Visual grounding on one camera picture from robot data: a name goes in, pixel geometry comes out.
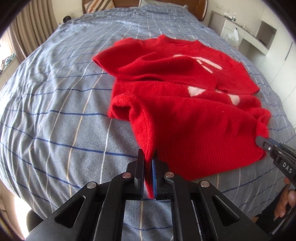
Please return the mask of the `person's right hand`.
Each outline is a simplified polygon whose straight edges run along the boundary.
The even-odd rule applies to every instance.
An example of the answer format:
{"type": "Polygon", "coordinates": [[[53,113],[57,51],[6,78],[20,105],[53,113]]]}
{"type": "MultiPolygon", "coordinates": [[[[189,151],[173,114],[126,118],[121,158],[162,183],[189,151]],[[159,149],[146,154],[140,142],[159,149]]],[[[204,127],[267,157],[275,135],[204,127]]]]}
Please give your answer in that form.
{"type": "Polygon", "coordinates": [[[282,218],[287,212],[287,205],[291,208],[295,206],[296,193],[295,190],[290,188],[290,180],[284,178],[285,188],[283,189],[282,194],[280,195],[279,201],[276,203],[276,206],[273,211],[273,220],[277,218],[282,218]]]}

